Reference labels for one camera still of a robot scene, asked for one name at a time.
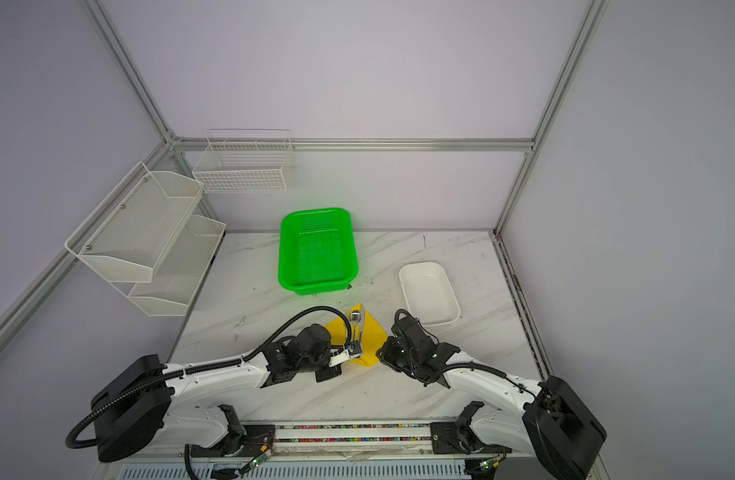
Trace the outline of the silver knife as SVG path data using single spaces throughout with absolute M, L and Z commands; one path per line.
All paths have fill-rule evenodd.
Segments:
M 357 327 L 355 330 L 356 339 L 358 341 L 361 341 L 365 334 L 365 329 L 366 329 L 365 325 L 366 325 L 366 318 L 367 318 L 367 314 L 365 312 L 365 308 L 363 305 L 361 305 L 360 308 L 354 312 L 354 316 L 357 319 Z

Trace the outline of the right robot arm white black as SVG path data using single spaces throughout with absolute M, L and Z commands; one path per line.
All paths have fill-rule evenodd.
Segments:
M 439 341 L 405 309 L 395 312 L 391 336 L 377 358 L 423 386 L 473 396 L 439 434 L 455 453 L 511 449 L 535 457 L 555 479 L 583 479 L 607 440 L 601 422 L 565 380 L 553 375 L 533 380 L 483 364 Z

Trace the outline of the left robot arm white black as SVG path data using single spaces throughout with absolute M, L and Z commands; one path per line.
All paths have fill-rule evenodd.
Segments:
M 194 457 L 255 456 L 271 445 L 274 430 L 245 426 L 233 395 L 287 383 L 300 373 L 330 380 L 360 350 L 333 343 L 327 328 L 313 324 L 229 359 L 181 365 L 142 357 L 93 399 L 91 444 L 103 463 L 147 447 L 187 447 Z

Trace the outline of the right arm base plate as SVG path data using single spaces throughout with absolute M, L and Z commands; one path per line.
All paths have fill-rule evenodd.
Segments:
M 479 440 L 471 427 L 459 426 L 455 422 L 433 422 L 431 448 L 435 454 L 511 454 L 513 449 L 497 444 L 485 444 Z

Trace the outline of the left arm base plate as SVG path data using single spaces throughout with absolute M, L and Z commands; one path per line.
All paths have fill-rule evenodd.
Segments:
M 213 447 L 190 446 L 193 458 L 253 458 L 271 450 L 277 427 L 273 424 L 245 425 L 245 434 L 229 432 Z

